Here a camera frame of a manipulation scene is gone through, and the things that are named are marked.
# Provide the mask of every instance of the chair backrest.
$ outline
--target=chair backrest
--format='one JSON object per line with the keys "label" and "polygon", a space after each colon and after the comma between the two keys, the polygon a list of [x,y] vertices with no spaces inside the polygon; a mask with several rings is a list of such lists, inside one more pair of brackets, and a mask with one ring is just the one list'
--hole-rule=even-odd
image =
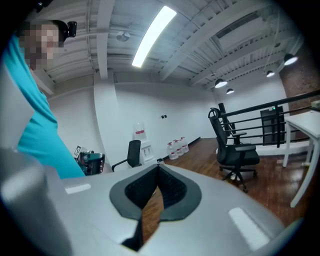
{"label": "chair backrest", "polygon": [[219,121],[220,114],[221,113],[219,109],[215,107],[211,107],[211,110],[208,114],[208,118],[210,119],[211,125],[216,134],[216,140],[218,141],[218,153],[216,155],[216,159],[218,160],[219,163],[222,163],[226,158],[226,154],[227,154],[228,137],[226,135],[226,132],[222,128],[222,125],[220,124],[220,121]]}
{"label": "chair backrest", "polygon": [[131,167],[135,167],[140,164],[140,147],[140,140],[135,139],[129,142],[127,161]]}

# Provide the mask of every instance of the lamp shade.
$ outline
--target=lamp shade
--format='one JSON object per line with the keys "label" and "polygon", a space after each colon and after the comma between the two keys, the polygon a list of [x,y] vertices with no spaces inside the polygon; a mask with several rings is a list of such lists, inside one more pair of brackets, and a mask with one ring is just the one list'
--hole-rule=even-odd
{"label": "lamp shade", "polygon": [[226,94],[232,94],[232,93],[234,93],[235,91],[233,90],[233,89],[228,89],[227,91],[226,91]]}
{"label": "lamp shade", "polygon": [[275,74],[275,72],[269,70],[269,71],[266,73],[266,77],[267,77],[267,78],[272,77],[274,74]]}
{"label": "lamp shade", "polygon": [[290,53],[287,53],[285,56],[284,56],[284,65],[290,65],[292,63],[295,63],[297,61],[298,57],[296,56],[293,56],[292,54]]}
{"label": "lamp shade", "polygon": [[219,79],[217,79],[217,80],[215,81],[214,84],[215,84],[215,88],[220,88],[220,87],[222,87],[222,86],[225,86],[227,83],[228,83],[227,81],[219,78]]}

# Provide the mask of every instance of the table top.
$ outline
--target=table top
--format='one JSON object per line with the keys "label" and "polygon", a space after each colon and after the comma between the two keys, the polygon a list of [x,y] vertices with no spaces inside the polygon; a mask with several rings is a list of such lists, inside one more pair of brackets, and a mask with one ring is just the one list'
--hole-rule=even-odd
{"label": "table top", "polygon": [[320,112],[309,111],[284,117],[286,122],[310,135],[320,137]]}

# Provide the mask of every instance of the black baseboard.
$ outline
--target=black baseboard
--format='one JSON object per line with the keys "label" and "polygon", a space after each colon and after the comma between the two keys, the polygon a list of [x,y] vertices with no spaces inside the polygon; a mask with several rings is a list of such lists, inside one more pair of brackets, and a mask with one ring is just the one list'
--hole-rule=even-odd
{"label": "black baseboard", "polygon": [[[188,146],[192,145],[193,143],[197,142],[197,141],[200,140],[200,139],[201,139],[201,137],[196,138],[195,140],[193,140],[193,141],[191,141],[190,143],[188,143]],[[167,156],[163,157],[162,159],[163,159],[163,161],[164,161],[164,160],[167,160],[167,159],[169,159],[169,156],[167,155]]]}

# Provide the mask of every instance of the table leg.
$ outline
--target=table leg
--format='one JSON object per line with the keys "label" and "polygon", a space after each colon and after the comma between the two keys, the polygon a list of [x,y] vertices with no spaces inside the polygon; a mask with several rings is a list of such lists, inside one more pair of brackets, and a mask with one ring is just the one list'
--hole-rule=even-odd
{"label": "table leg", "polygon": [[294,208],[297,203],[299,202],[299,200],[301,199],[301,197],[303,196],[303,194],[305,193],[312,176],[314,175],[317,163],[318,163],[318,158],[320,155],[320,140],[315,141],[314,143],[314,151],[313,151],[313,157],[310,163],[310,167],[308,169],[308,172],[306,173],[306,176],[304,178],[304,181],[301,185],[301,187],[299,188],[298,192],[296,193],[294,199],[291,201],[290,206],[291,208]]}
{"label": "table leg", "polygon": [[283,159],[283,167],[287,167],[289,152],[290,152],[290,140],[291,140],[291,127],[288,122],[285,124],[285,131],[286,131],[286,142],[285,142],[285,154]]}
{"label": "table leg", "polygon": [[314,141],[310,138],[309,140],[309,147],[308,147],[308,153],[306,154],[306,160],[305,162],[306,163],[310,163],[310,160],[311,160],[311,152],[312,152],[312,149],[314,148]]}

